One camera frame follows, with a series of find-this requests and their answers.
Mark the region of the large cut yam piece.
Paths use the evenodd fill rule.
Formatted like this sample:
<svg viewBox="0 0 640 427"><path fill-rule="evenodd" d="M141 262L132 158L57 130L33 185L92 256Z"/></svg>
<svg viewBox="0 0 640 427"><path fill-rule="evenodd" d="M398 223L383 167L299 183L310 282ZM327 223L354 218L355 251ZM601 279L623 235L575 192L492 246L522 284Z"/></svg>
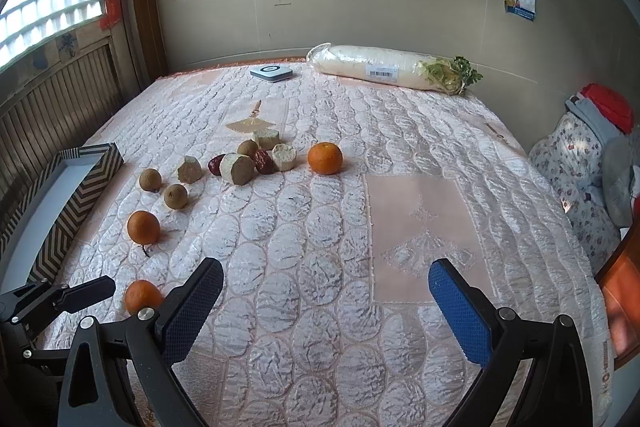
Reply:
<svg viewBox="0 0 640 427"><path fill-rule="evenodd" d="M234 185L244 185L253 180L255 165L250 156L229 153L221 159L219 170L224 181Z"/></svg>

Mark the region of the white square device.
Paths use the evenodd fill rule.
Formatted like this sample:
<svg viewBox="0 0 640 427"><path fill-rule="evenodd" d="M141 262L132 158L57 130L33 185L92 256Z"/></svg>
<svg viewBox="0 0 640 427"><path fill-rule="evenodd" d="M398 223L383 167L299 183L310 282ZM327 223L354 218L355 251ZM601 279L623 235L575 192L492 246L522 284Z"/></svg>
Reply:
<svg viewBox="0 0 640 427"><path fill-rule="evenodd" d="M279 82L294 76L292 68L279 64L265 64L250 66L250 75L268 82Z"/></svg>

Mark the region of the white cut piece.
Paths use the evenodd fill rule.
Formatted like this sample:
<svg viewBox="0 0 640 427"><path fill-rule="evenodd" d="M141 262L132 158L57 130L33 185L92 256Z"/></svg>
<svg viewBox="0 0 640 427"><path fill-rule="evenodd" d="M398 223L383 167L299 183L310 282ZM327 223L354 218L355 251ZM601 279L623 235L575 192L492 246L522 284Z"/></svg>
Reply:
<svg viewBox="0 0 640 427"><path fill-rule="evenodd" d="M270 157L279 171L292 170L297 164L296 148L290 144L278 143L270 150Z"/></svg>
<svg viewBox="0 0 640 427"><path fill-rule="evenodd" d="M279 131L271 128L255 130L253 140L261 150L273 150L273 147L281 143Z"/></svg>

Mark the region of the wrapped white daikon radish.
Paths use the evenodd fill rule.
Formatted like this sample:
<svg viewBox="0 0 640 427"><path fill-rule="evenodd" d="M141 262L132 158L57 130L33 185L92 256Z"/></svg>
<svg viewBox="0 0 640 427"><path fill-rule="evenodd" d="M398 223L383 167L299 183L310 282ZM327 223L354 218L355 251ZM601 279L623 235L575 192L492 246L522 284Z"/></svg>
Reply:
<svg viewBox="0 0 640 427"><path fill-rule="evenodd" d="M316 72L419 91L462 95L483 79L463 56L446 58L375 46L321 43L306 55Z"/></svg>

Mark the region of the red cloth item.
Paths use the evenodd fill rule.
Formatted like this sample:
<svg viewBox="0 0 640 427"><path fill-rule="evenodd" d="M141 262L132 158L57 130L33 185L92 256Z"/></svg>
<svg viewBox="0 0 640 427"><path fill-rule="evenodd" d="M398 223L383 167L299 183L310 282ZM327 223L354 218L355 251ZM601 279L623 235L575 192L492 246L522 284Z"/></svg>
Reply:
<svg viewBox="0 0 640 427"><path fill-rule="evenodd" d="M617 91L599 83L588 83L580 94L600 110L600 113L625 134L631 134L634 127L634 111L631 105Z"/></svg>

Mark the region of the wooden radiator cover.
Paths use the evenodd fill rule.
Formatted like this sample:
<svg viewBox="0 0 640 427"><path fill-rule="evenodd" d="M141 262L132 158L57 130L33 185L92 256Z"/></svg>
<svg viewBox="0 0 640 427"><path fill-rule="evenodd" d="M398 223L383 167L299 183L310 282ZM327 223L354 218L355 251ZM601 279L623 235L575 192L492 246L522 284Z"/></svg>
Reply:
<svg viewBox="0 0 640 427"><path fill-rule="evenodd" d="M64 32L1 71L1 222L61 150L84 144L140 92L126 38Z"/></svg>

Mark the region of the chevron patterned gift box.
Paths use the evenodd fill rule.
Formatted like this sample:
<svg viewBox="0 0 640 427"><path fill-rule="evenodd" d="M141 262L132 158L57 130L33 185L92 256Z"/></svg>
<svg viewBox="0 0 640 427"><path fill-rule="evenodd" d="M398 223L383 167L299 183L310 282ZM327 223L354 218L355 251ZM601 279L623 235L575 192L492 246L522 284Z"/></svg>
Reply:
<svg viewBox="0 0 640 427"><path fill-rule="evenodd" d="M52 282L94 205L124 165L117 145L61 150L10 214L1 233L1 290Z"/></svg>

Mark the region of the orange with stem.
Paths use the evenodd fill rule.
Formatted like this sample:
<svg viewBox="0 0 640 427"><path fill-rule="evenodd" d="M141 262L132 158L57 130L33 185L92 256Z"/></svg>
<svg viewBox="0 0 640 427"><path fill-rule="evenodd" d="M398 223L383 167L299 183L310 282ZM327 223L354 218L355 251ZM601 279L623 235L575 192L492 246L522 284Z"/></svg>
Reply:
<svg viewBox="0 0 640 427"><path fill-rule="evenodd" d="M149 211L136 210L128 218L127 233L135 244L142 247L145 256L149 256L146 248L160 239L160 221Z"/></svg>

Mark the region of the red jujube date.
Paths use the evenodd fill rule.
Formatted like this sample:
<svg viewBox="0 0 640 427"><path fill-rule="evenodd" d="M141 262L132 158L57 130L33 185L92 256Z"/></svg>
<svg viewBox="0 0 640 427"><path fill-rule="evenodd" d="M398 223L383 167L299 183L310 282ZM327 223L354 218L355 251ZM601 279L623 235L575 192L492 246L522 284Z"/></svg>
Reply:
<svg viewBox="0 0 640 427"><path fill-rule="evenodd" d="M224 154L219 154L213 157L208 162L208 165L207 165L208 170L213 176L221 176L220 165L221 165L221 161L223 160L224 160Z"/></svg>
<svg viewBox="0 0 640 427"><path fill-rule="evenodd" d="M279 171L278 166L271 158L268 150L258 148L253 156L253 161L257 172L265 176Z"/></svg>

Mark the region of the floral bedding pile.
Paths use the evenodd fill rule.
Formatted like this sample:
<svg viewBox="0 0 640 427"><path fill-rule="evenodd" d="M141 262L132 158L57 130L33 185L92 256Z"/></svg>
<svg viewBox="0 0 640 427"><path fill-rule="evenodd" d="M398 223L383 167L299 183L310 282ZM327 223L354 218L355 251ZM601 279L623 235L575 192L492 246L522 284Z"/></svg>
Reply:
<svg viewBox="0 0 640 427"><path fill-rule="evenodd" d="M528 157L551 184L597 273L622 241L639 198L639 127L625 133L590 98L576 94Z"/></svg>

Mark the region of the brown round fruit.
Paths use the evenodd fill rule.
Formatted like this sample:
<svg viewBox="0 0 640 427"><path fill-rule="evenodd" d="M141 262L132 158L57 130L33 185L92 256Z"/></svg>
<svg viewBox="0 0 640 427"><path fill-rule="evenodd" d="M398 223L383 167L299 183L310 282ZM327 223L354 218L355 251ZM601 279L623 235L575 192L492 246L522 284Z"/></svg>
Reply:
<svg viewBox="0 0 640 427"><path fill-rule="evenodd" d="M238 146L238 153L249 158L254 158L257 151L258 145L254 140L245 140Z"/></svg>
<svg viewBox="0 0 640 427"><path fill-rule="evenodd" d="M163 179L156 169L146 168L140 173L139 185L145 192L157 192L163 185Z"/></svg>
<svg viewBox="0 0 640 427"><path fill-rule="evenodd" d="M163 191L163 200L169 209L179 210L188 205L189 194L182 184L171 184Z"/></svg>

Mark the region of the orange wooden chair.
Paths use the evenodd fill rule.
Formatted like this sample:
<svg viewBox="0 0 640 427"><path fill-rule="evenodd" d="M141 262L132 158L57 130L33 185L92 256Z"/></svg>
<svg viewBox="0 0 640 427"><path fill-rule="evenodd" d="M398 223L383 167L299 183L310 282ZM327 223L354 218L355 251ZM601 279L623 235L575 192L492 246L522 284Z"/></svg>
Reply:
<svg viewBox="0 0 640 427"><path fill-rule="evenodd" d="M634 222L596 276L608 314L608 329L612 338L616 369L620 369L639 354L639 257L639 222Z"/></svg>

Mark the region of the large orange mid bed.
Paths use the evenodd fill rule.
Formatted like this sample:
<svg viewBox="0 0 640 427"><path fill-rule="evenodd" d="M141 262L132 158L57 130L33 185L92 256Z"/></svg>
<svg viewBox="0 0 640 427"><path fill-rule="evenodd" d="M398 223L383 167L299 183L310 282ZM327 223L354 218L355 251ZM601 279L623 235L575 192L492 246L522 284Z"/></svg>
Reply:
<svg viewBox="0 0 640 427"><path fill-rule="evenodd" d="M341 149L331 142L320 142L309 149L307 161L310 169L322 176L332 176L343 166Z"/></svg>

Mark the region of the white cut piece front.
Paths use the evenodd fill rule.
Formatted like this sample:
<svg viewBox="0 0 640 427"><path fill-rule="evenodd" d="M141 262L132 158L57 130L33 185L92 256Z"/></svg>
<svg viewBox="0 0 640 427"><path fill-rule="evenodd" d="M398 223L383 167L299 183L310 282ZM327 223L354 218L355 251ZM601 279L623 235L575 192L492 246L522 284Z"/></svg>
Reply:
<svg viewBox="0 0 640 427"><path fill-rule="evenodd" d="M279 171L292 170L297 164L296 148L290 144L278 143L270 150L270 157Z"/></svg>

